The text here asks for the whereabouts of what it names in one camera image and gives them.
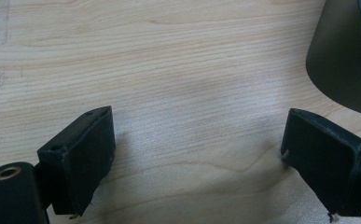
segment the wood grain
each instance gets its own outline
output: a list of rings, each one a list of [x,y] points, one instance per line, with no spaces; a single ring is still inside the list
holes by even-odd
[[[51,223],[328,223],[278,152],[291,107],[361,136],[305,71],[324,2],[0,0],[0,165],[112,105],[111,173]]]

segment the light wood surface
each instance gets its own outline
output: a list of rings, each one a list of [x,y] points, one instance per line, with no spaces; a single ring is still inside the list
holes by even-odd
[[[51,223],[328,223],[279,159],[290,107],[361,136],[305,71],[324,2],[0,0],[0,165],[112,105],[110,174]]]

